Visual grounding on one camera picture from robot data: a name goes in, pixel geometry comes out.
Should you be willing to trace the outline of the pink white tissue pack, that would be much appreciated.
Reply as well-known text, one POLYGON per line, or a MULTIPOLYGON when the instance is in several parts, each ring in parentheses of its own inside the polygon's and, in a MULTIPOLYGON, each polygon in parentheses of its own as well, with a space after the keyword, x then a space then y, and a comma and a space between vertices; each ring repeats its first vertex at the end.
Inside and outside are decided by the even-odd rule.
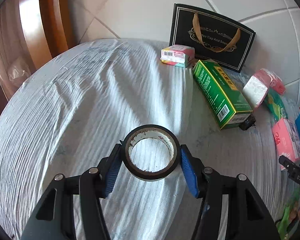
POLYGON ((277 155, 285 156, 296 165, 300 165, 300 138, 294 122, 281 118, 273 127, 277 155))

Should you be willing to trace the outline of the black tape roll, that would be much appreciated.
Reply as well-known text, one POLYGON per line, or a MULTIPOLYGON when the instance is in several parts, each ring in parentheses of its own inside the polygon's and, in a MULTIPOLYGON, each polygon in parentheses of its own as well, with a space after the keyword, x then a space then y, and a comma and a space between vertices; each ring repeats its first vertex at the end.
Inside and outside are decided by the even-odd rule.
POLYGON ((171 174, 180 162, 179 141, 171 131, 159 125, 135 128, 121 145, 122 161, 140 180, 161 180, 171 174))

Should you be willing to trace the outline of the colourful pink tissue pack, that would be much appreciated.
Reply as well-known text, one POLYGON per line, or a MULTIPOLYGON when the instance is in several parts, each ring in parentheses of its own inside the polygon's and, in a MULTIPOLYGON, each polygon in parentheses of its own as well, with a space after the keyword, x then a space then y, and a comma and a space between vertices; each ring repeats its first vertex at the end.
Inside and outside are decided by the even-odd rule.
POLYGON ((194 60, 194 48, 172 45, 161 50, 161 62, 176 67, 186 68, 194 60))

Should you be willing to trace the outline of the black cylinder object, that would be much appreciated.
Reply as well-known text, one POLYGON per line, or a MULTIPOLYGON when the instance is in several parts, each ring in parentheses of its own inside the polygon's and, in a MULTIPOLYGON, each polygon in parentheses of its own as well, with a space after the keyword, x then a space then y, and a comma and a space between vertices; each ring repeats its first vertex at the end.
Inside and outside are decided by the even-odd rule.
POLYGON ((243 131, 246 131, 249 128, 254 127, 255 122, 256 122, 255 116, 251 114, 242 123, 239 124, 239 128, 243 131))

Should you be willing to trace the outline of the green snack bag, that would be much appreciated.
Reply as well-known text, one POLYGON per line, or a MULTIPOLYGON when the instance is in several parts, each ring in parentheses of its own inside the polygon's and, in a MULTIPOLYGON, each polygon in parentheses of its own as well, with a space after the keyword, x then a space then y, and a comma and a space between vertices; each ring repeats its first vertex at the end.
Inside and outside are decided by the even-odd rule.
POLYGON ((279 121, 282 118, 288 118, 281 96, 275 90, 271 88, 268 89, 263 103, 268 107, 275 121, 279 121))

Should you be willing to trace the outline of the pink tissue pack standing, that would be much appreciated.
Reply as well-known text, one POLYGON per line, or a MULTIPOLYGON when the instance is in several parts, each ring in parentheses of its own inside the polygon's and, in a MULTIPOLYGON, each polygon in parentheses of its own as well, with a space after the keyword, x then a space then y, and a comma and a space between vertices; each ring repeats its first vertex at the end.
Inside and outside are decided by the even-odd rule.
POLYGON ((285 85, 278 75, 262 68, 251 76, 243 87, 242 93, 252 109, 256 109, 264 101, 270 88, 279 95, 283 95, 286 91, 285 85))

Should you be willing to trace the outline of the green cardboard box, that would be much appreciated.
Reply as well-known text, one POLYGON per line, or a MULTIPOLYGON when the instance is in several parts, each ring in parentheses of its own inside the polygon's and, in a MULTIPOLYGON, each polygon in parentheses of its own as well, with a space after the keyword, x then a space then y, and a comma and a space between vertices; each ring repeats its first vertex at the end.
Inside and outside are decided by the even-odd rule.
POLYGON ((193 78, 219 129, 238 127, 253 112, 242 92, 218 63, 199 60, 194 66, 193 78))

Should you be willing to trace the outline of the white striped bed sheet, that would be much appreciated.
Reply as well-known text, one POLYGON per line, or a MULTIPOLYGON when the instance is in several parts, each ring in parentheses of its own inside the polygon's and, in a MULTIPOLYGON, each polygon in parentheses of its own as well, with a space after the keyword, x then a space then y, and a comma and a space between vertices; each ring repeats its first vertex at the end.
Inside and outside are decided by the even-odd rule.
POLYGON ((220 130, 189 68, 160 61, 164 42, 97 40, 40 68, 0 116, 0 225, 19 239, 58 173, 71 177, 110 154, 134 128, 156 124, 220 174, 246 174, 278 219, 298 184, 280 170, 266 107, 247 131, 220 130))

